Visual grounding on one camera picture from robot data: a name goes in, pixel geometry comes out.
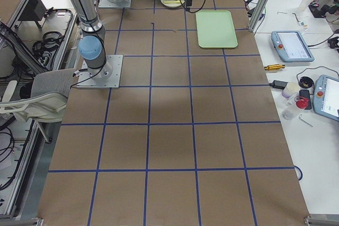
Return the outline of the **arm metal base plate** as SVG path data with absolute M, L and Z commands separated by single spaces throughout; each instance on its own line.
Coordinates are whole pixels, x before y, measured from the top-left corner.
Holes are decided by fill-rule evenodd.
M 131 8 L 132 0 L 100 0 L 98 8 L 101 9 L 122 9 Z
M 106 64 L 100 70 L 89 69 L 80 72 L 78 76 L 78 89 L 118 89 L 120 85 L 123 55 L 106 55 Z

